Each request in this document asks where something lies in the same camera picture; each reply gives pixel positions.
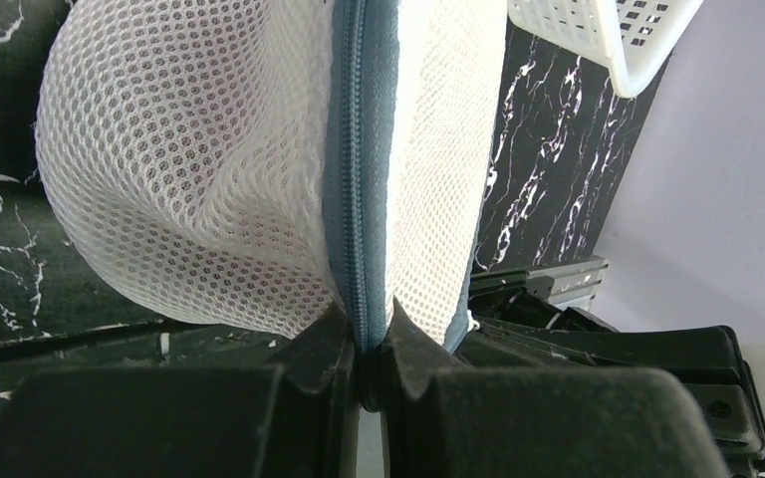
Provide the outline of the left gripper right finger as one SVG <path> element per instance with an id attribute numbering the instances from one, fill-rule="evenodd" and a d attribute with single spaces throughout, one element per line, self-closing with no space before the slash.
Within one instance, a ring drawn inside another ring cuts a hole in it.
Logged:
<path id="1" fill-rule="evenodd" d="M 703 412 L 646 367 L 475 366 L 396 309 L 359 315 L 390 477 L 724 477 Z"/>

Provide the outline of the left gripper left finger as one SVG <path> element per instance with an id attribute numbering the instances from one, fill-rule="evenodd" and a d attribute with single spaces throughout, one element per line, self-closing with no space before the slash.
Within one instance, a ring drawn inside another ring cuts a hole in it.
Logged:
<path id="1" fill-rule="evenodd" d="M 355 361 L 331 307 L 258 365 L 42 374 L 0 413 L 0 477 L 351 477 Z"/>

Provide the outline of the white mesh bag blue zipper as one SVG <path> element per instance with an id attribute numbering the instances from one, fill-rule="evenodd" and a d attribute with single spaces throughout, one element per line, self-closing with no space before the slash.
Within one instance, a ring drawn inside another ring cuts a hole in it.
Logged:
<path id="1" fill-rule="evenodd" d="M 404 311 L 455 349 L 505 51 L 502 1 L 80 1 L 36 149 L 90 267 L 169 318 L 359 350 Z"/>

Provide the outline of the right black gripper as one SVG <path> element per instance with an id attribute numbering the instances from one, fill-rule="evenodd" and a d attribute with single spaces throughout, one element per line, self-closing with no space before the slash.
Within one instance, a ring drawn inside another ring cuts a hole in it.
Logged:
<path id="1" fill-rule="evenodd" d="M 590 313 L 559 310 L 525 290 L 477 293 L 468 306 L 479 328 L 463 340 L 462 361 L 667 371 L 697 401 L 729 469 L 765 472 L 765 419 L 732 329 L 622 333 Z"/>

